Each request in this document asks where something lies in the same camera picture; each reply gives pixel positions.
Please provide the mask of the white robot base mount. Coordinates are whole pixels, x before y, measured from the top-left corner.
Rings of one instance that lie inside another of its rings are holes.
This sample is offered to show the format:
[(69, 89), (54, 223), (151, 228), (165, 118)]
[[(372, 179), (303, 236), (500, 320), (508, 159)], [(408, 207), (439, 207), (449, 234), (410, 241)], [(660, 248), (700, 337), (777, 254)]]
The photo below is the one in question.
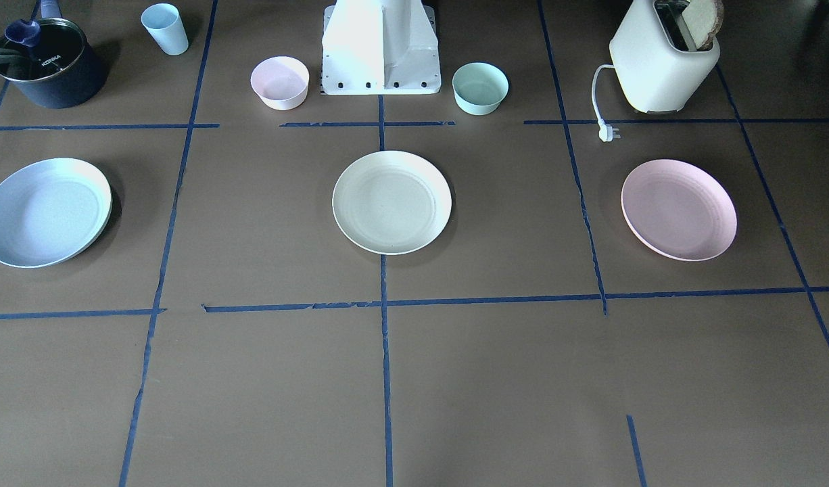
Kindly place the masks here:
[(421, 1), (337, 1), (325, 8), (326, 95), (432, 95), (442, 87), (435, 13)]

